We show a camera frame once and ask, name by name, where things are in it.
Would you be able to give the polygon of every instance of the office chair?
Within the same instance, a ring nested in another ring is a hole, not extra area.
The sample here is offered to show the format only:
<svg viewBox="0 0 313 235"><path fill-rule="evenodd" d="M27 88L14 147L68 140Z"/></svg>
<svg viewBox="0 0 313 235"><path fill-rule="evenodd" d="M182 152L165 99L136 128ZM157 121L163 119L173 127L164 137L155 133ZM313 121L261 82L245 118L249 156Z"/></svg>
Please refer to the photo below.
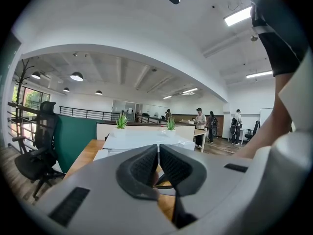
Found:
<svg viewBox="0 0 313 235"><path fill-rule="evenodd" d="M39 179L37 187L33 193L35 200L36 194L44 183L50 187L52 184L49 179L62 177L65 174L52 168L57 161L57 154L53 145L53 134L58 121L58 116L53 113L55 102L43 102L40 106L40 112L37 115L35 146L37 150L27 152L23 140L24 136L13 138L12 141L18 141L23 154L18 156L14 162L20 173L30 179L32 183Z"/></svg>
<svg viewBox="0 0 313 235"><path fill-rule="evenodd" d="M245 134L245 137L248 139L248 141L250 141L252 138L253 138L253 136L256 134L256 131L257 131L257 129L258 129L258 127L259 127L259 121L256 121L255 122L255 126L254 126L254 129L253 129L253 132L252 132L252 130L251 129L248 129L248 134Z"/></svg>

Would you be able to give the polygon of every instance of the whiteboard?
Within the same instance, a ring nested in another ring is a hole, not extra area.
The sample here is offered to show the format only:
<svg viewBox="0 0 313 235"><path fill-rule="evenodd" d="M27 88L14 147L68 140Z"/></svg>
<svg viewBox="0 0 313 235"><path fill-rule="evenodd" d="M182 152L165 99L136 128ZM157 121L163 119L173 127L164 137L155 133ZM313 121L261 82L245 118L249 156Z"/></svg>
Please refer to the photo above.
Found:
<svg viewBox="0 0 313 235"><path fill-rule="evenodd" d="M262 126L262 124L265 122L265 120L269 117L269 115L271 114L273 108L263 108L260 109L260 127Z"/></svg>

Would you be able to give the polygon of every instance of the desk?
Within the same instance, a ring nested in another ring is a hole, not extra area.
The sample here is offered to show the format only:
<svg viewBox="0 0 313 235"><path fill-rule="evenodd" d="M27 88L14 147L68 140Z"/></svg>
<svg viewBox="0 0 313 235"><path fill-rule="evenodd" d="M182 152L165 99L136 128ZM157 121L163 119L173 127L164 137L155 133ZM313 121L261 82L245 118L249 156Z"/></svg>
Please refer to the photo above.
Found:
<svg viewBox="0 0 313 235"><path fill-rule="evenodd" d="M171 144L188 150L195 150L195 143L179 135L169 137L166 131L124 130L124 136L119 137L113 131L108 136L103 148L111 150L130 150L151 144Z"/></svg>
<svg viewBox="0 0 313 235"><path fill-rule="evenodd" d="M85 147L85 149L81 152L81 154L77 157L75 162L72 164L67 174L65 175L65 180L67 177L75 173L77 170L82 168L83 166L92 163L94 157L96 156L98 150L101 150L105 141L104 140L95 140L92 139L89 144ZM156 171L159 173L161 171L160 165L157 166ZM171 185L168 181L160 184L161 186ZM173 212L175 205L175 197L168 195L160 195L158 200L158 206L162 210L162 212L167 216L170 220L172 220Z"/></svg>
<svg viewBox="0 0 313 235"><path fill-rule="evenodd" d="M228 142L229 142L231 136L232 136L232 134L230 133L230 128L229 128ZM240 139L240 137L241 137L241 145L243 145L243 142L244 142L244 129L240 129L239 139Z"/></svg>
<svg viewBox="0 0 313 235"><path fill-rule="evenodd" d="M64 179L75 173L84 165L91 163L96 156L98 150L101 150L104 145L104 140L92 139L81 154L77 157L75 162L72 164Z"/></svg>
<svg viewBox="0 0 313 235"><path fill-rule="evenodd" d="M201 152L204 150L206 131L195 129L194 136L203 135Z"/></svg>

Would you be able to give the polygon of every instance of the green partition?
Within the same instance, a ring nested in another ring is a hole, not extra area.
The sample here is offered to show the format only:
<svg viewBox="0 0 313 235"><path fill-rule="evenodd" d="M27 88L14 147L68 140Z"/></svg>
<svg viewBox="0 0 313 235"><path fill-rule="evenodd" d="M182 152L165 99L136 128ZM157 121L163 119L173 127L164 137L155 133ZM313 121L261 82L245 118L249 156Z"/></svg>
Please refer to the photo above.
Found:
<svg viewBox="0 0 313 235"><path fill-rule="evenodd" d="M54 144L62 172L67 173L90 140L96 139L96 122L99 120L59 116Z"/></svg>

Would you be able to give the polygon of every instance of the potted plant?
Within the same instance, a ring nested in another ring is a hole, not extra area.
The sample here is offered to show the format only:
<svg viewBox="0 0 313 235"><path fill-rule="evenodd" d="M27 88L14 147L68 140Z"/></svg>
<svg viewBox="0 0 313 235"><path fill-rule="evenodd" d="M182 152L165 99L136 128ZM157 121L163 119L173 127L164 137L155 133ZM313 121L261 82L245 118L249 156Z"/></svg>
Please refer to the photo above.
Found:
<svg viewBox="0 0 313 235"><path fill-rule="evenodd" d="M175 136L176 130L175 130L175 119L172 117L167 120L167 130L166 135L170 138Z"/></svg>
<svg viewBox="0 0 313 235"><path fill-rule="evenodd" d="M114 136L116 138L124 137L126 132L126 125L128 122L128 119L124 114L120 115L118 117L118 120L116 119L116 128L114 129Z"/></svg>

